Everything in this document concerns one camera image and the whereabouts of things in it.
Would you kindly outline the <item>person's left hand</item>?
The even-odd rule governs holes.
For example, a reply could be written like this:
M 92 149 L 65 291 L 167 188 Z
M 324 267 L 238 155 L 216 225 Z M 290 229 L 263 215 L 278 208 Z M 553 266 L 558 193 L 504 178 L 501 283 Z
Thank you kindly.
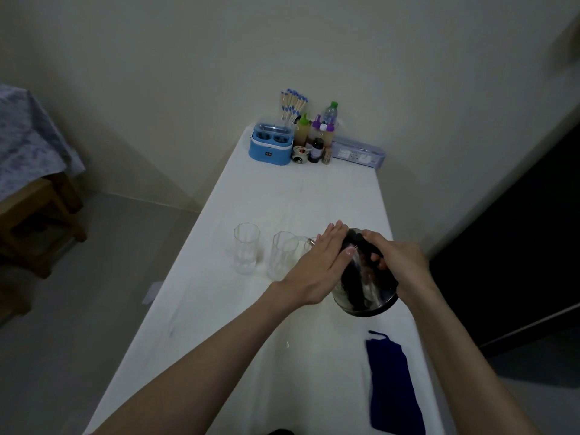
M 306 305 L 320 303 L 340 281 L 343 272 L 334 272 L 334 261 L 341 250 L 330 250 L 330 232 L 335 223 L 330 223 L 324 235 L 322 259 L 308 251 L 279 282 L 272 284 L 273 292 L 282 306 L 294 311 Z

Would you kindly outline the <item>person's right hand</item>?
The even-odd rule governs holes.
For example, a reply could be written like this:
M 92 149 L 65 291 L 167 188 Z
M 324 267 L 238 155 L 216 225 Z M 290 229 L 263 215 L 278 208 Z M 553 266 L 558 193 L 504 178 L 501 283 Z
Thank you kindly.
M 429 263 L 419 246 L 410 242 L 389 241 L 389 271 L 398 282 L 397 295 L 409 308 L 441 299 Z

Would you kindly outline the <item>glass kettle with black lid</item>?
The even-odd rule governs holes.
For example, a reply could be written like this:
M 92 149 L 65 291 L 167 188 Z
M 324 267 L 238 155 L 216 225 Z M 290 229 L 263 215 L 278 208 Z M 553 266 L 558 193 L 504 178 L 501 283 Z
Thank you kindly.
M 351 228 L 342 249 L 355 248 L 350 263 L 332 291 L 337 305 L 355 317 L 382 314 L 397 301 L 398 281 L 388 268 L 381 267 L 381 251 L 369 243 L 362 231 Z

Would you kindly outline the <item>person's left forearm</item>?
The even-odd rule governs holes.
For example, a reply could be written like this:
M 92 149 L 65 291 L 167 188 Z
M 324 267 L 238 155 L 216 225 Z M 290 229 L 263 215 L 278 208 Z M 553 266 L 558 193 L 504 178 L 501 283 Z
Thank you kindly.
M 131 396 L 92 435 L 205 435 L 299 298 L 287 282 L 273 283 L 242 314 Z

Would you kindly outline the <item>person's right forearm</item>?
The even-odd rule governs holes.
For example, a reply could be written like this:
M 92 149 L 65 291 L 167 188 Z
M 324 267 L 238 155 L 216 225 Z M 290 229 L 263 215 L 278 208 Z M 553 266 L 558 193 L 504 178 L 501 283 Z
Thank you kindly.
M 397 289 L 409 308 L 459 435 L 541 435 L 436 286 Z

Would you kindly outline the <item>clear drinking glass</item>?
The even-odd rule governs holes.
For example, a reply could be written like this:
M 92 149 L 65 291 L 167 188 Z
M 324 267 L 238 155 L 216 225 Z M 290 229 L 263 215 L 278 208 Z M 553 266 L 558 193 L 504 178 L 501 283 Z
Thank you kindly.
M 294 253 L 295 263 L 297 263 L 302 256 L 304 256 L 308 251 L 311 250 L 315 244 L 315 239 L 306 236 L 296 236 L 297 247 Z
M 241 223 L 234 229 L 234 267 L 236 272 L 253 273 L 259 246 L 260 230 L 252 223 Z
M 266 268 L 272 281 L 281 281 L 287 275 L 298 243 L 298 237 L 291 232 L 281 231 L 274 235 Z

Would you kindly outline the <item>white table cover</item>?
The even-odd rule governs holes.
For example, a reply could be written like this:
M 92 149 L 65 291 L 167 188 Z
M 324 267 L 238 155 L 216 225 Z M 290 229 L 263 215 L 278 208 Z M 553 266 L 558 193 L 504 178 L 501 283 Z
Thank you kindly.
M 152 302 L 85 433 L 93 433 L 136 391 L 241 314 L 270 285 L 274 235 L 314 238 L 342 220 L 392 234 L 374 169 L 344 160 L 274 166 L 249 156 L 248 126 Z M 260 230 L 256 267 L 234 267 L 234 229 Z M 401 345 L 427 435 L 443 435 L 415 322 L 401 301 L 370 318 L 344 313 L 329 295 L 291 314 L 253 359 L 208 434 L 383 435 L 371 427 L 369 330 Z

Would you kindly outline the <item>clear plastic storage box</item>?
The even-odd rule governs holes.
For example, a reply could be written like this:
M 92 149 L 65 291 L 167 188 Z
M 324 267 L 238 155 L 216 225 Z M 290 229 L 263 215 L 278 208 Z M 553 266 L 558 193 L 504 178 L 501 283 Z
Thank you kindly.
M 335 136 L 331 145 L 332 157 L 362 166 L 380 169 L 386 153 L 383 149 L 350 138 Z

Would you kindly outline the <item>yellow bottle green cap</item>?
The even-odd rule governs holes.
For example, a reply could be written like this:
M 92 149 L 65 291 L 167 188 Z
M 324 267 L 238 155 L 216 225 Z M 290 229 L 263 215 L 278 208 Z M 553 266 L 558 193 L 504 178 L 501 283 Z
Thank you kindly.
M 310 131 L 311 122 L 308 118 L 308 112 L 305 112 L 295 120 L 294 142 L 293 146 L 305 146 L 306 139 Z

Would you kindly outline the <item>blue wax warmer appliance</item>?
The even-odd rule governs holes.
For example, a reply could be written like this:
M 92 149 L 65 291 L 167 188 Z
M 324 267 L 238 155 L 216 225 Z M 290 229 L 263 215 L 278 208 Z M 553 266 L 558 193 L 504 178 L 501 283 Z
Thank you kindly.
M 291 162 L 293 143 L 292 127 L 259 122 L 253 128 L 248 153 L 253 160 L 285 166 Z

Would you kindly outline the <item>dark blue cloth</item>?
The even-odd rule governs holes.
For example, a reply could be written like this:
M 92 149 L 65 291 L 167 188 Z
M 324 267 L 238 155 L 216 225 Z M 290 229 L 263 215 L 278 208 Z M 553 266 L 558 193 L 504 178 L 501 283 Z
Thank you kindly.
M 386 334 L 369 330 L 366 353 L 371 370 L 372 428 L 392 435 L 426 435 L 407 358 L 401 345 Z

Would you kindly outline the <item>bundle of blue-tipped wooden sticks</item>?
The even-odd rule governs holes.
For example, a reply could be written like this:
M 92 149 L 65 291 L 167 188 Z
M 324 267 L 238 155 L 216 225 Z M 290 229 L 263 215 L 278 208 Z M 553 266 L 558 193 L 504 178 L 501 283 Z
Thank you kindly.
M 309 99 L 293 89 L 286 89 L 279 94 L 279 106 L 281 111 L 281 120 L 286 125 L 291 126 L 295 120 L 302 116 L 308 105 Z

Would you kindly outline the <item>wooden table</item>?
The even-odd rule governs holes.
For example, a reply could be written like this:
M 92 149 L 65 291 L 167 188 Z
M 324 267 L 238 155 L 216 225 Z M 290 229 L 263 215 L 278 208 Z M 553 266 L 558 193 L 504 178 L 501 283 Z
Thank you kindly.
M 56 254 L 72 240 L 87 239 L 75 217 L 82 208 L 83 202 L 64 172 L 35 179 L 5 197 L 0 201 L 0 267 L 20 267 L 47 279 Z M 49 227 L 61 234 L 43 251 L 34 252 L 27 237 Z

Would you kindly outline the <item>blue grey patterned cloth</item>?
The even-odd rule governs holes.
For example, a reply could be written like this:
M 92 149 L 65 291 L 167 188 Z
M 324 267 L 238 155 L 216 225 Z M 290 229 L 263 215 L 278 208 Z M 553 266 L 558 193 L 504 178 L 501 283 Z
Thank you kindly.
M 85 170 L 36 97 L 0 82 L 0 202 L 41 177 Z

